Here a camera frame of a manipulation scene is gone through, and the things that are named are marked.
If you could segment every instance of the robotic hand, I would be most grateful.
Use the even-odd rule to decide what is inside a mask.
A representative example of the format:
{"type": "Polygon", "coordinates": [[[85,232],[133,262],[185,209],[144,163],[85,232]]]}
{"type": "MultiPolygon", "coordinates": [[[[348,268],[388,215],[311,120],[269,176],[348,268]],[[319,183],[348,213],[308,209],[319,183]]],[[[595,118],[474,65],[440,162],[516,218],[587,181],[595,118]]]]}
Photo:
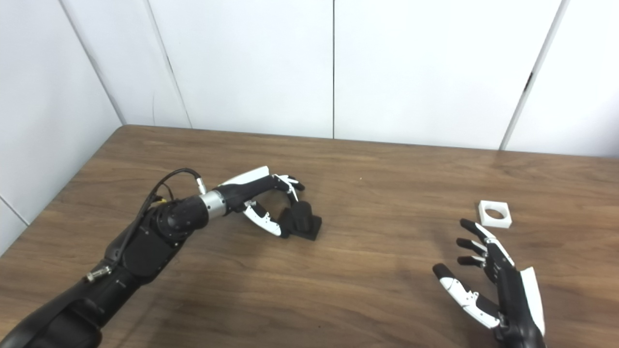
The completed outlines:
{"type": "Polygon", "coordinates": [[[441,285],[470,316],[491,329],[495,339],[505,348],[543,348],[544,320],[542,298],[535,271],[529,267],[516,270],[496,237],[481,225],[466,219],[460,225],[477,236],[482,244],[458,238],[458,246],[479,256],[461,256],[458,263],[477,266],[485,272],[498,291],[499,305],[474,292],[458,280],[442,263],[433,267],[441,285]]]}
{"type": "Polygon", "coordinates": [[[282,238],[316,239],[321,219],[299,201],[305,187],[288,175],[269,174],[267,167],[236,176],[207,192],[202,178],[184,168],[165,176],[150,192],[136,219],[114,239],[105,257],[76,285],[28,315],[0,342],[0,348],[94,348],[100,329],[142,285],[152,282],[197,229],[210,219],[242,212],[258,226],[282,238]],[[174,199],[165,181],[179,173],[196,179],[200,194],[174,199]],[[171,201],[157,196],[168,187],[171,201]],[[254,198],[276,189],[287,194],[291,208],[279,221],[254,198]]]}

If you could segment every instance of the wood grain surface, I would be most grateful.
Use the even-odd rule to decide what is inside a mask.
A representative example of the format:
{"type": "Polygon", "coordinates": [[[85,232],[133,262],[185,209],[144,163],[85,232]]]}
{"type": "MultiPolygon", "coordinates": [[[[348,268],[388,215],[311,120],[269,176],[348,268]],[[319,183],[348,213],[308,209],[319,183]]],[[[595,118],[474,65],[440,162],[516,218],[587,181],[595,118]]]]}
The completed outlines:
{"type": "MultiPolygon", "coordinates": [[[[290,174],[323,218],[315,242],[283,240],[243,215],[196,232],[160,277],[103,329],[102,347],[495,347],[443,290],[461,217],[509,203],[492,229],[520,269],[535,266],[549,347],[619,342],[619,161],[125,126],[0,258],[0,337],[74,284],[167,172],[209,187],[252,168],[290,174]]],[[[178,196],[194,194],[175,177],[178,196]]],[[[261,196],[275,216],[285,198],[261,196]]]]}

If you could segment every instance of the square ring with hole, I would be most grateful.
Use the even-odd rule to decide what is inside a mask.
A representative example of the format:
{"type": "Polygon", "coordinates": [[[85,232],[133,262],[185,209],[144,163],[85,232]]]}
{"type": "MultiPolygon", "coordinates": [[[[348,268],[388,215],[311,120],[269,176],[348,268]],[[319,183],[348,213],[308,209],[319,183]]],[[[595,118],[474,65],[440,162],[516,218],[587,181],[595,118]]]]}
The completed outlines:
{"type": "Polygon", "coordinates": [[[482,226],[509,228],[511,226],[511,214],[509,207],[505,202],[480,201],[479,202],[479,217],[482,220],[482,226]],[[503,215],[502,219],[496,219],[486,212],[486,210],[498,211],[503,215]]]}

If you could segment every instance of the cable connector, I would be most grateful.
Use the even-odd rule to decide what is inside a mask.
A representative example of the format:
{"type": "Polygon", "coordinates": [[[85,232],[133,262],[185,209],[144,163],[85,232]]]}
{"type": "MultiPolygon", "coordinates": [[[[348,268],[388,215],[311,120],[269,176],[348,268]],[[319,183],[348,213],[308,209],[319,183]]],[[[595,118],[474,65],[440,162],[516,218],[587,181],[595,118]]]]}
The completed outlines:
{"type": "Polygon", "coordinates": [[[92,283],[95,280],[97,280],[98,278],[101,278],[103,276],[107,276],[110,273],[112,273],[112,268],[110,268],[109,266],[105,266],[103,268],[97,269],[94,272],[86,273],[86,279],[88,280],[88,282],[92,283]]]}
{"type": "Polygon", "coordinates": [[[200,194],[205,194],[206,186],[204,186],[204,182],[202,181],[202,178],[197,178],[196,182],[197,182],[197,188],[198,190],[200,190],[200,194]]]}

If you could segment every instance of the wall seam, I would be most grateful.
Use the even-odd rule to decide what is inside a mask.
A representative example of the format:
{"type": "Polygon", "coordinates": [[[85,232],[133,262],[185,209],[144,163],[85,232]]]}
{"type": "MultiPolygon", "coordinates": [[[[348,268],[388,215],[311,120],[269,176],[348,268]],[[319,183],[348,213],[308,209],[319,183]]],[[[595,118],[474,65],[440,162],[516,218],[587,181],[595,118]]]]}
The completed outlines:
{"type": "Polygon", "coordinates": [[[153,31],[155,32],[155,37],[157,38],[157,43],[159,44],[159,50],[161,51],[161,54],[163,55],[163,61],[165,63],[166,69],[168,70],[168,74],[170,75],[170,79],[172,80],[172,84],[174,85],[174,90],[178,98],[181,100],[181,105],[183,106],[185,117],[187,117],[187,121],[189,122],[189,127],[193,128],[191,118],[189,117],[189,112],[187,111],[187,107],[185,106],[185,100],[183,99],[183,94],[181,93],[181,89],[178,85],[178,81],[176,80],[174,69],[172,69],[172,63],[170,62],[168,51],[166,50],[165,44],[163,43],[163,38],[161,37],[161,32],[159,31],[159,25],[157,25],[157,20],[155,19],[155,14],[153,12],[152,6],[150,5],[150,1],[144,0],[144,5],[146,6],[146,12],[148,12],[150,24],[153,28],[153,31]]]}
{"type": "Polygon", "coordinates": [[[17,210],[15,210],[7,201],[6,199],[4,199],[4,197],[2,197],[2,195],[0,195],[0,201],[2,201],[7,207],[9,207],[9,209],[13,212],[13,214],[15,214],[15,216],[17,216],[18,219],[20,219],[25,225],[26,227],[30,226],[30,224],[17,212],[17,210]]]}
{"type": "Polygon", "coordinates": [[[99,80],[99,83],[103,87],[103,91],[105,92],[105,95],[107,95],[108,100],[112,104],[112,108],[114,108],[114,112],[116,112],[116,116],[120,120],[120,123],[124,126],[125,124],[127,124],[127,120],[124,117],[123,113],[121,112],[120,107],[118,106],[118,103],[116,102],[116,100],[114,99],[112,94],[110,93],[110,90],[108,89],[108,87],[104,83],[104,81],[103,81],[103,74],[102,74],[101,70],[99,69],[99,65],[97,64],[97,61],[90,54],[89,50],[87,49],[86,45],[84,44],[84,40],[82,39],[82,36],[80,35],[80,33],[79,33],[79,31],[78,31],[78,29],[76,27],[76,24],[74,23],[73,19],[69,15],[69,11],[68,11],[66,5],[64,4],[64,1],[63,0],[58,0],[58,3],[60,4],[60,7],[62,7],[62,9],[63,9],[64,15],[67,17],[67,20],[69,21],[69,24],[71,25],[71,28],[73,29],[73,32],[75,33],[75,35],[77,37],[77,41],[79,41],[79,44],[82,46],[82,49],[84,50],[84,53],[86,54],[86,57],[88,57],[88,61],[90,62],[90,66],[92,66],[92,69],[95,71],[95,75],[97,75],[97,79],[99,80]]]}

